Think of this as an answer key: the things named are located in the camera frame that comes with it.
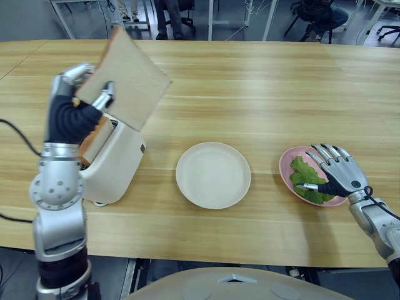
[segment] person's leg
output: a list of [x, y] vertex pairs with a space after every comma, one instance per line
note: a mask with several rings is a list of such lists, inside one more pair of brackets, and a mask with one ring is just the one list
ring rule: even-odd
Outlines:
[[179, 12], [178, 0], [165, 0], [168, 8], [169, 19], [171, 20], [172, 30], [175, 39], [183, 38], [181, 12]]
[[138, 18], [138, 0], [131, 0], [132, 19], [134, 22], [139, 22]]
[[315, 32], [321, 38], [326, 31], [329, 31], [330, 29], [333, 30], [335, 28], [338, 28], [339, 26], [342, 26], [344, 23], [347, 22], [349, 18], [349, 14], [337, 5], [332, 4], [331, 9], [332, 19], [329, 10], [325, 10], [320, 16], [318, 23], [316, 24]]
[[128, 15], [128, 12], [126, 11], [126, 6], [124, 3], [124, 0], [118, 0], [118, 7], [119, 7], [119, 12]]
[[168, 39], [167, 24], [164, 15], [164, 0], [154, 0], [154, 4], [156, 6], [158, 29], [158, 36], [156, 37], [156, 39]]

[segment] shoe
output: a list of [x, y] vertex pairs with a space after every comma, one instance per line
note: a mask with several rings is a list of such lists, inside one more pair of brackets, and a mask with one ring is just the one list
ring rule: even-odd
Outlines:
[[157, 41], [163, 41], [163, 40], [167, 40], [168, 39], [168, 36], [166, 35], [166, 34], [161, 34], [161, 33], [159, 33], [159, 34], [157, 34], [157, 36], [156, 36], [156, 40]]
[[316, 34], [315, 31], [310, 31], [308, 36], [308, 41], [312, 43], [320, 43], [321, 37], [318, 34]]
[[125, 12], [122, 12], [121, 16], [123, 22], [131, 22], [131, 18]]

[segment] lettuce leaf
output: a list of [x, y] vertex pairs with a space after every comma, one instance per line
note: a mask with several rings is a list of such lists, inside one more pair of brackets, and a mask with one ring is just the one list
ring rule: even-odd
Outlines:
[[290, 175], [290, 181], [293, 183], [293, 188], [296, 193], [316, 204], [324, 204], [324, 202], [327, 202], [334, 197], [320, 192], [305, 191], [296, 186], [298, 183], [326, 183], [326, 180], [320, 178], [317, 171], [315, 171], [308, 163], [304, 162], [301, 156], [296, 156], [290, 164], [290, 167], [294, 169], [294, 173]]

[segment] slice of bread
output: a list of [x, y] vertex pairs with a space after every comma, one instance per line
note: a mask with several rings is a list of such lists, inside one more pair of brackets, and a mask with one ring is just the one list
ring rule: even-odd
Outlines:
[[102, 117], [94, 131], [88, 135], [79, 147], [79, 158], [85, 166], [90, 166], [114, 130], [108, 117]]
[[171, 83], [166, 76], [117, 27], [94, 74], [78, 89], [76, 96], [92, 103], [108, 81], [114, 82], [114, 102], [108, 114], [140, 131]]

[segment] robotic hand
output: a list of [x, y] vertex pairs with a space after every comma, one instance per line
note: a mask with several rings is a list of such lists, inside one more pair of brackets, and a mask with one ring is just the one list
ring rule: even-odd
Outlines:
[[301, 183], [299, 188], [324, 194], [348, 197], [349, 210], [362, 230], [372, 239], [378, 253], [386, 260], [400, 287], [400, 219], [382, 199], [372, 197], [373, 189], [354, 158], [343, 148], [328, 144], [311, 145], [306, 151], [328, 178], [325, 184]]
[[80, 64], [58, 74], [52, 83], [39, 174], [29, 190], [38, 209], [33, 231], [39, 300], [100, 299], [98, 285], [90, 283], [77, 150], [113, 102], [113, 83], [108, 82], [91, 105], [73, 104], [76, 88], [93, 71], [94, 66]]

